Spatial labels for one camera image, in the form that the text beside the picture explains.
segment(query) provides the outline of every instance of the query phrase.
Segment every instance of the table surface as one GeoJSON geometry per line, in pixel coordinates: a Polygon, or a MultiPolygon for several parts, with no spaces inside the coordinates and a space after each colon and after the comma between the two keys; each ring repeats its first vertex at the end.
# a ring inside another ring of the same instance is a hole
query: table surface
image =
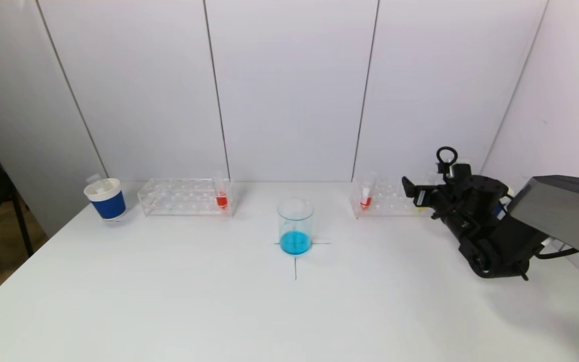
{"type": "Polygon", "coordinates": [[[356,220],[350,184],[243,183],[233,218],[146,218],[141,185],[122,220],[87,206],[0,287],[0,361],[579,360],[566,259],[480,279],[439,220],[356,220]],[[275,244],[291,196],[316,208],[296,260],[275,244]]]}

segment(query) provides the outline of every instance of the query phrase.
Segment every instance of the glass beaker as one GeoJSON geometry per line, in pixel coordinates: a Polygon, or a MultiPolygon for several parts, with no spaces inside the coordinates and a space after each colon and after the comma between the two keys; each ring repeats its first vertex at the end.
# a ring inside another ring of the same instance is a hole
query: glass beaker
{"type": "Polygon", "coordinates": [[[299,255],[312,246],[312,215],[314,206],[307,200],[287,199],[278,204],[278,234],[280,248],[299,255]]]}

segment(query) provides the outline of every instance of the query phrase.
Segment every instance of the blue cup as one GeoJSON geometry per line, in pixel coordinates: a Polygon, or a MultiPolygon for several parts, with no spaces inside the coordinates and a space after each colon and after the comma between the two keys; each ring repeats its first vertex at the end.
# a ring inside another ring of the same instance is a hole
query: blue cup
{"type": "Polygon", "coordinates": [[[86,186],[84,194],[104,220],[115,220],[127,209],[117,178],[99,179],[86,186]]]}

